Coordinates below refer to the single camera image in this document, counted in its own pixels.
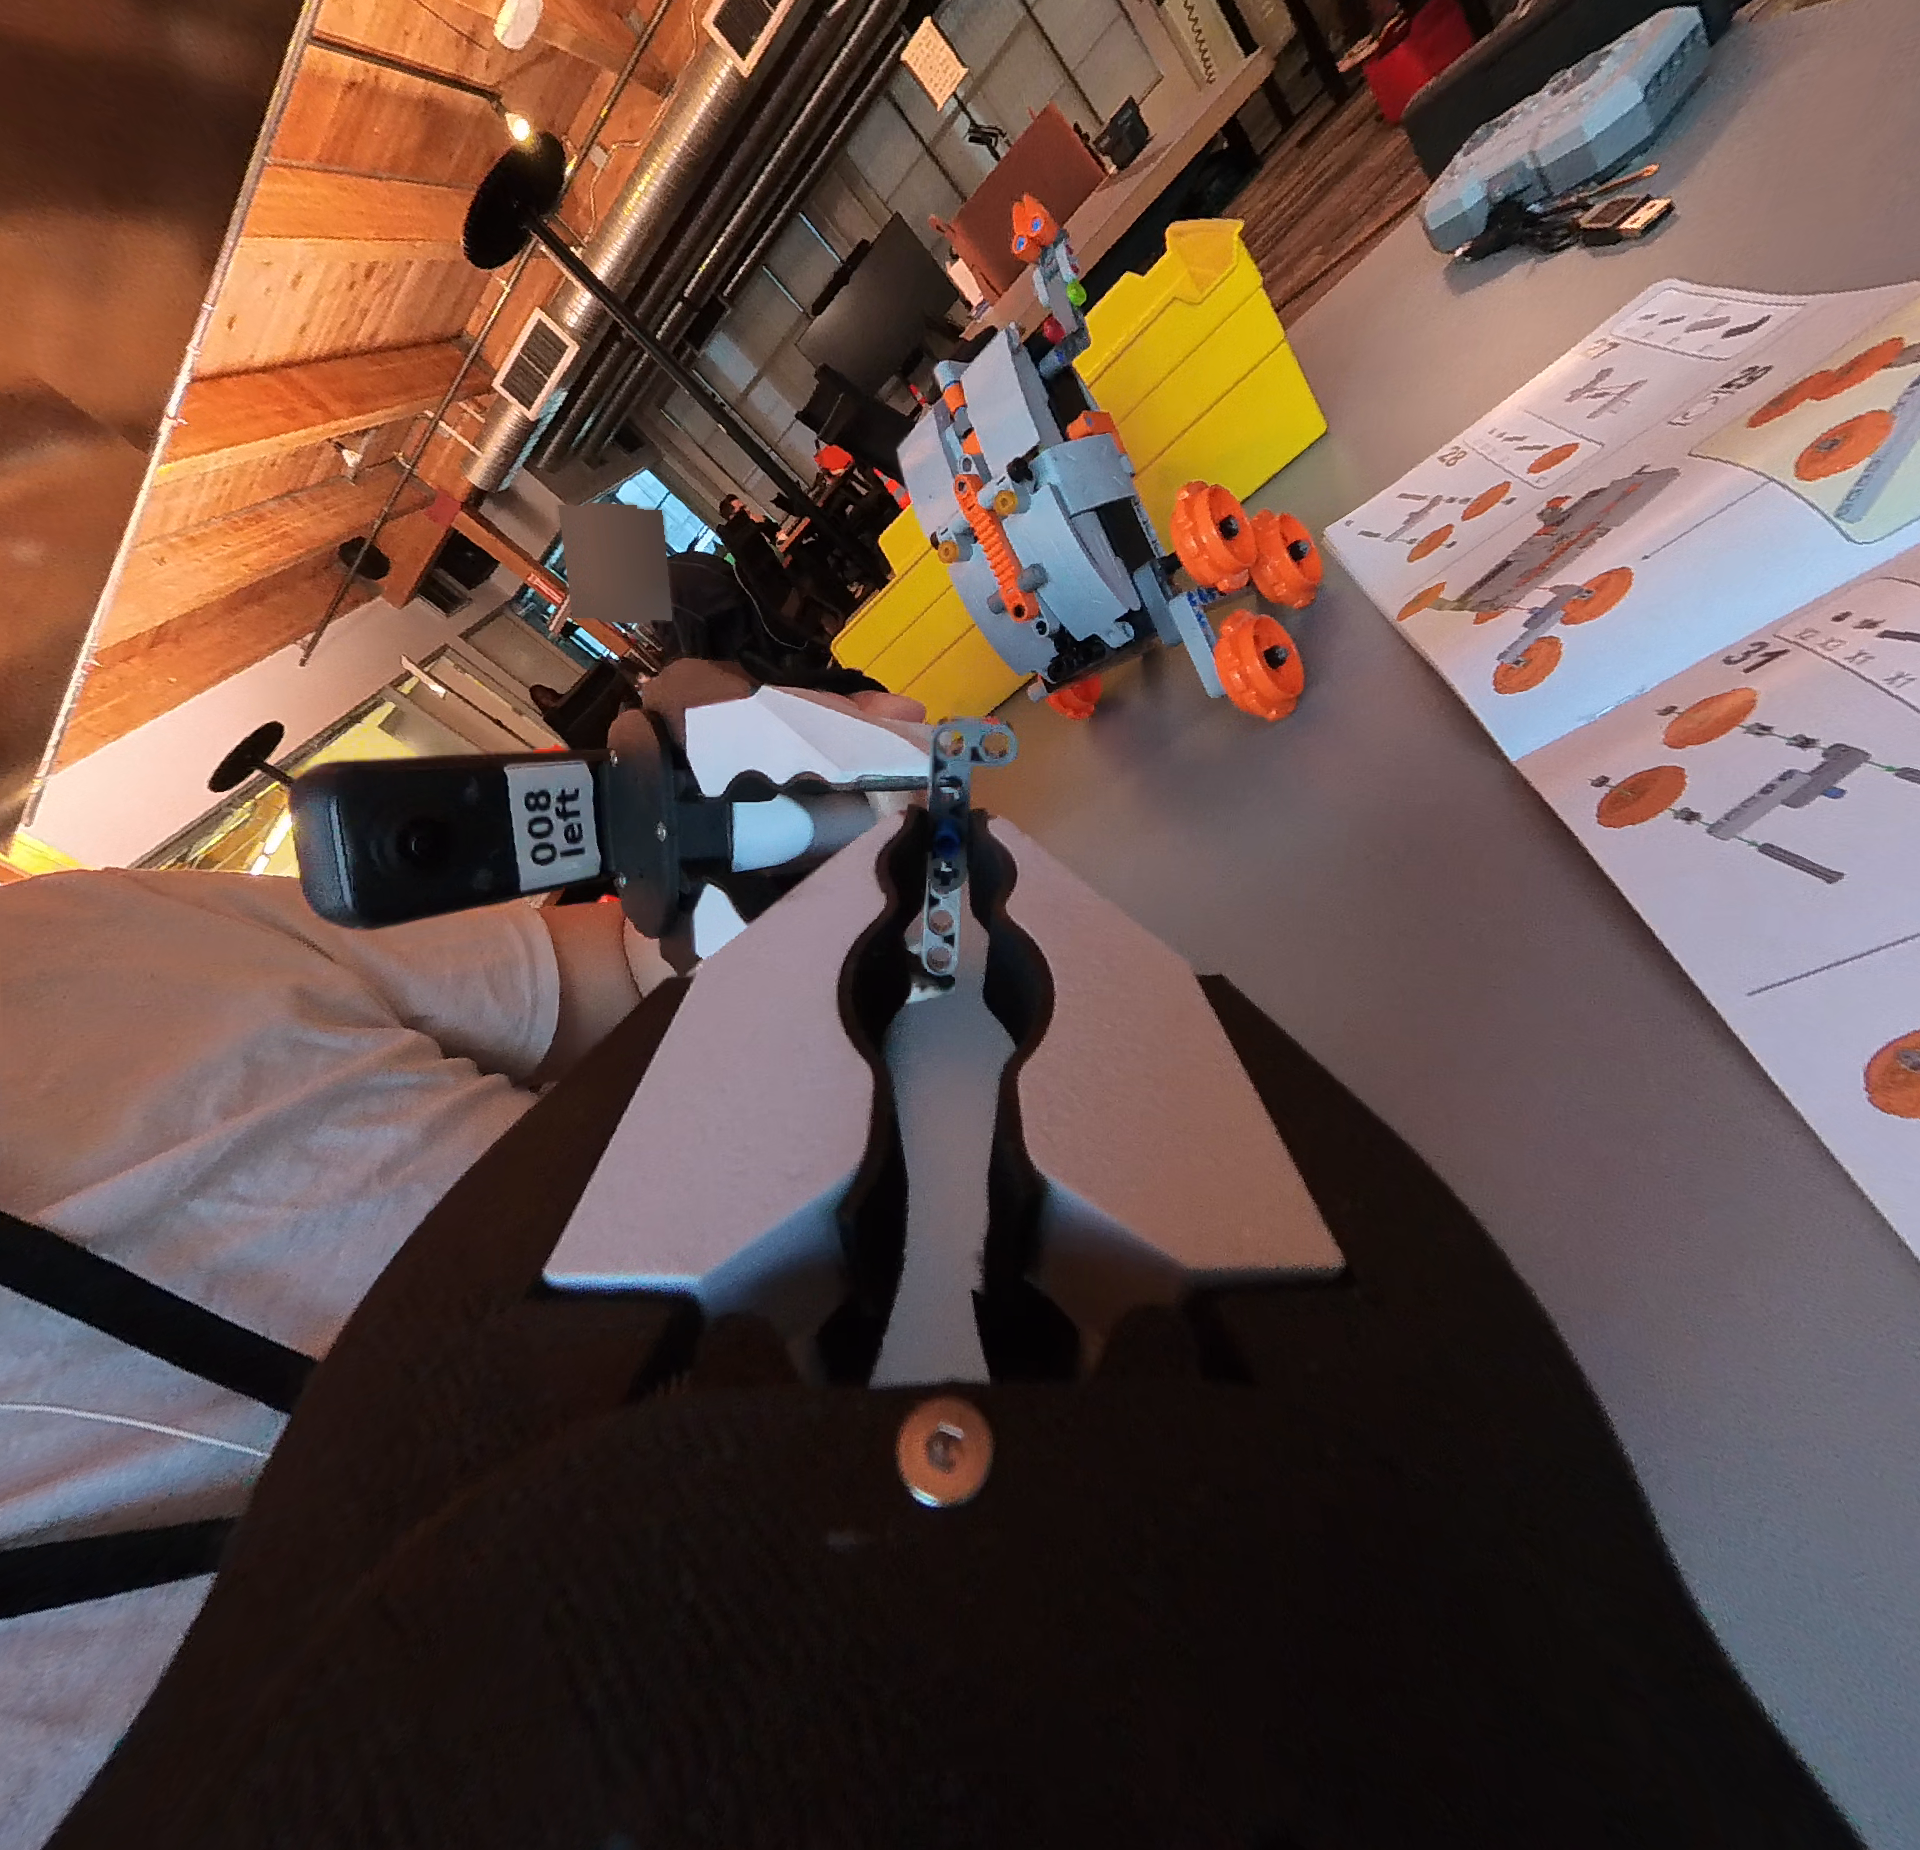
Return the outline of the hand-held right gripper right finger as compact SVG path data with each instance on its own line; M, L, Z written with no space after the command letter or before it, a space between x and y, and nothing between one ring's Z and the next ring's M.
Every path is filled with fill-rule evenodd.
M982 998L1010 1039L972 1295L997 1382L1068 1380L1142 1306L1342 1255L1187 959L978 816Z

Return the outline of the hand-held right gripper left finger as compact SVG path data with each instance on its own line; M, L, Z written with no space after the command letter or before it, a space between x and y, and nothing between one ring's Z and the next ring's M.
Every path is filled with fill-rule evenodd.
M884 1034L909 983L921 816L857 836L685 986L556 1240L555 1291L764 1316L819 1382L869 1382L904 1252Z

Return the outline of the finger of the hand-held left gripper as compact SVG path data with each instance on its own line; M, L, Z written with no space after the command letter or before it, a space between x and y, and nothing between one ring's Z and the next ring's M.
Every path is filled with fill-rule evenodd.
M697 789L721 796L760 779L776 791L819 783L852 792L923 791L938 728L876 713L858 697L762 684L685 708L685 758Z
M683 806L685 930L693 963L741 936L811 869L815 825L800 798L772 794Z

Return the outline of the person's left forearm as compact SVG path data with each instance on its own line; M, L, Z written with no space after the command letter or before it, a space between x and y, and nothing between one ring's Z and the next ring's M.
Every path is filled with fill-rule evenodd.
M539 915L556 959L560 1009L532 1087L564 1076L677 976L660 945L630 925L617 900L547 904Z

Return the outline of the grey desk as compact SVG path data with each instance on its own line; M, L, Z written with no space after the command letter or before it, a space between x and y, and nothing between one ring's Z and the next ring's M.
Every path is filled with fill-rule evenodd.
M1417 219L1291 327L1337 520L1646 284L1916 277L1916 0L1722 42L1638 247L1453 271ZM1008 814L1223 974L1538 1295L1747 1686L1872 1846L1916 1846L1916 1257L1450 688L1337 568L1278 727L1184 670L1012 708Z

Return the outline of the black disc pole lamp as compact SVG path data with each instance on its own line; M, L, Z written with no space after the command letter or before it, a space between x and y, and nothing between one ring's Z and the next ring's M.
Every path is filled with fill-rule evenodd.
M272 762L281 737L284 723L279 720L269 720L246 734L227 756L219 758L206 776L206 791L212 794L227 794L249 776L259 775L281 785L295 813L302 813L304 807L320 813L321 806L329 806L332 794L324 773L302 779Z
M815 165L812 140L790 133L738 192L710 192L681 247L648 280L643 303L633 305L553 224L566 154L560 136L535 133L498 158L477 185L463 250L476 269L492 271L528 247L541 249L653 369L702 402L714 420L732 425L738 409L683 353L720 325L749 266L783 227L804 171Z

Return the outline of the person's white t-shirt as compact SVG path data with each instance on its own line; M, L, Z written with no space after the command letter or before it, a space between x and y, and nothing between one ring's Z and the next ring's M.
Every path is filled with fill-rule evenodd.
M556 921L390 930L295 880L4 887L4 1216L321 1358L425 1213L561 1062ZM4 1551L245 1511L284 1423L4 1286ZM4 1619L4 1846L42 1846L126 1736L206 1578Z

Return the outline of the grey orange toy robot model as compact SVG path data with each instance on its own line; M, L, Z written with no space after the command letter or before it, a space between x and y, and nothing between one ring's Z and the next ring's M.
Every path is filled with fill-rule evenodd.
M1003 325L940 362L898 451L909 508L972 623L1069 717L1091 710L1108 671L1161 644L1187 653L1210 697L1264 723L1292 716L1305 671L1278 612L1321 589L1307 526L1191 480L1163 539L1116 422L1074 369L1093 302L1065 224L1022 196L1010 247L1044 308L1044 354Z

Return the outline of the black monitor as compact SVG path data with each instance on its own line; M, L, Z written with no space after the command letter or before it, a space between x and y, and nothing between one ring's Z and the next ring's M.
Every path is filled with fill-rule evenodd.
M866 392L924 359L947 359L964 339L961 296L912 224L892 214L835 275L797 350Z

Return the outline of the brown cardboard panel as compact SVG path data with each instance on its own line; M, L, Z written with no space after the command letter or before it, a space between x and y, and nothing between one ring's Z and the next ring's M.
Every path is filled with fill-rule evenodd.
M1065 224L1108 173L1108 165L1071 120L1058 105L1047 104L954 218L932 214L928 223L942 238L944 250L970 269L983 302L993 303L1025 272L1010 250L1012 205L1022 196L1034 196L1055 223Z

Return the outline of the open white instruction booklet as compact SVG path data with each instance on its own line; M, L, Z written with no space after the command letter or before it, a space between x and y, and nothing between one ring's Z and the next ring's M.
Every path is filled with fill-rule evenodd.
M1665 280L1326 536L1907 1247L1916 394L1916 281Z

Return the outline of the red crate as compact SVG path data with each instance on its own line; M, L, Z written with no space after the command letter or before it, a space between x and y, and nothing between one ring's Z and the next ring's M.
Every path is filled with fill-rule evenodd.
M1381 119L1398 125L1412 99L1473 43L1459 0L1429 0L1386 24L1358 62Z

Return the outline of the black case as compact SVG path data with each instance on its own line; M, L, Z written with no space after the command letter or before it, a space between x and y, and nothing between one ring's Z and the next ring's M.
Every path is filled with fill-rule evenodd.
M1402 129L1425 175L1434 182L1482 122L1666 7L1696 7L1706 40L1718 43L1734 0L1531 0L1526 13L1473 43L1407 105Z

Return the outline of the silver ceiling air duct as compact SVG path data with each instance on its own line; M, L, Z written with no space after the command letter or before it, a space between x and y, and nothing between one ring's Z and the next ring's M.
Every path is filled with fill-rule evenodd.
M599 212L597 223L579 247L588 264L601 275L612 277L622 291L633 271L655 253L664 232L683 218L687 205L695 201L697 188L709 175L710 158L735 127L756 79L772 70L769 56L785 42L785 24L801 16L806 0L797 0L785 11L772 43L756 64L751 77L738 75L702 28L709 1L688 0L688 9L697 19L699 43L675 75L651 127L641 136L632 173L621 185L612 205ZM593 339L608 325L608 319L536 247L520 253L509 275L510 284L502 292L499 308L502 325L510 325L518 337L528 312L544 308L567 333L579 337L579 354L566 375L567 381ZM507 350L514 344L514 337L499 350L492 375ZM546 411L564 394L566 381L547 398L539 419L520 414L510 402L491 392L484 427L473 441L470 454L463 457L470 492L492 492L513 480L528 446L535 445Z

